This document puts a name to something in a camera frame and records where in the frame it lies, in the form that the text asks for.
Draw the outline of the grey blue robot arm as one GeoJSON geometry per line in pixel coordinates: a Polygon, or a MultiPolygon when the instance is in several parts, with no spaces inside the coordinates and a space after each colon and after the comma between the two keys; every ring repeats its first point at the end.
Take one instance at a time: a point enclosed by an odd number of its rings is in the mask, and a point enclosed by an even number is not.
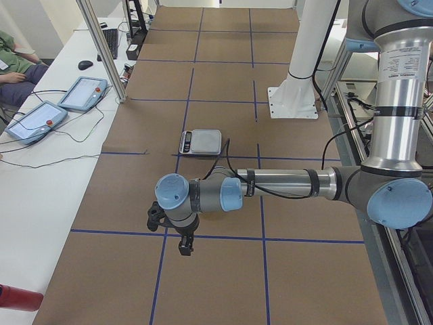
{"type": "Polygon", "coordinates": [[[172,173],[155,187],[147,227],[173,228],[190,255],[200,213],[234,211],[246,197],[288,200],[322,196],[348,203],[387,228],[423,221],[432,194],[415,159],[432,43],[431,1],[351,1],[346,40],[378,51],[380,62],[369,156],[359,167],[319,170],[232,169],[213,166],[203,179],[172,173]]]}

